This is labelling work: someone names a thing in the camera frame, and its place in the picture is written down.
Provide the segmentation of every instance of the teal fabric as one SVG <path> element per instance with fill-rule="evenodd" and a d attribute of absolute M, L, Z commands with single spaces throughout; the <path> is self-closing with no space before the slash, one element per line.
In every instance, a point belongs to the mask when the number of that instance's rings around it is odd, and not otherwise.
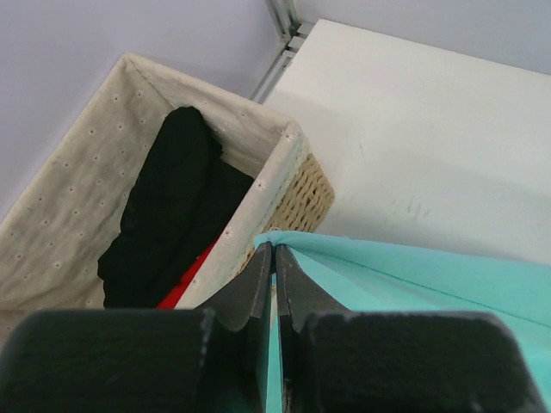
<path fill-rule="evenodd" d="M 287 245 L 302 270 L 353 311 L 493 313 L 512 330 L 551 407 L 551 267 L 294 231 L 255 240 L 266 241 Z"/>

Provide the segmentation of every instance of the white table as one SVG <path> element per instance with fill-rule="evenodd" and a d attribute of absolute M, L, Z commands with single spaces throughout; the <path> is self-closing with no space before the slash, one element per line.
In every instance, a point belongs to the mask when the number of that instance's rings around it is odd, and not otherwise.
<path fill-rule="evenodd" d="M 319 232 L 551 264 L 551 77 L 319 21 L 266 105 L 337 199 Z"/>

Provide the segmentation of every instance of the beige fabric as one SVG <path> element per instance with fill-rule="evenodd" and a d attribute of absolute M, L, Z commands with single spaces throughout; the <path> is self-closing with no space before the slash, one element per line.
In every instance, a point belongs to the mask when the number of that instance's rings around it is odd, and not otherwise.
<path fill-rule="evenodd" d="M 309 154 L 300 128 L 128 54 L 0 224 L 0 311 L 102 307 L 97 259 L 119 233 L 128 193 L 164 117 L 188 105 L 217 132 L 226 161 L 256 180 L 180 305 L 201 303 L 239 271 Z M 1 329 L 9 318 L 0 318 Z"/>

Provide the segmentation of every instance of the red garment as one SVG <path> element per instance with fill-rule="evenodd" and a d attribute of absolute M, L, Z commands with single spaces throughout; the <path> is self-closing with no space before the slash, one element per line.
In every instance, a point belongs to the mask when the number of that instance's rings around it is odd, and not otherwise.
<path fill-rule="evenodd" d="M 204 250 L 201 255 L 197 257 L 193 265 L 189 267 L 189 269 L 182 275 L 182 278 L 180 279 L 180 284 L 172 288 L 170 293 L 164 298 L 163 301 L 159 303 L 157 308 L 172 310 L 176 307 L 176 304 L 178 304 L 178 301 L 180 301 L 180 298 L 183 296 L 183 293 L 188 288 L 188 285 L 194 279 L 195 274 L 197 274 L 197 271 L 199 271 L 199 268 L 201 268 L 201 265 L 203 265 L 203 263 L 207 259 L 208 254 L 210 254 L 210 251 L 213 249 L 216 241 L 218 241 L 218 239 L 216 239 L 210 245 L 210 247 Z"/>

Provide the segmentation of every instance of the white wall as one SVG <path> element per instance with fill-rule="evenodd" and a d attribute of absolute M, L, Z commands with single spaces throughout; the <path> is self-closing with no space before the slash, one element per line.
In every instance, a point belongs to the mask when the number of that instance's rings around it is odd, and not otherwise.
<path fill-rule="evenodd" d="M 551 74 L 549 0 L 296 2 L 300 17 L 306 22 L 316 22 L 324 18 L 477 58 Z"/>
<path fill-rule="evenodd" d="M 2 0 L 0 219 L 124 52 L 249 96 L 278 44 L 261 0 Z"/>

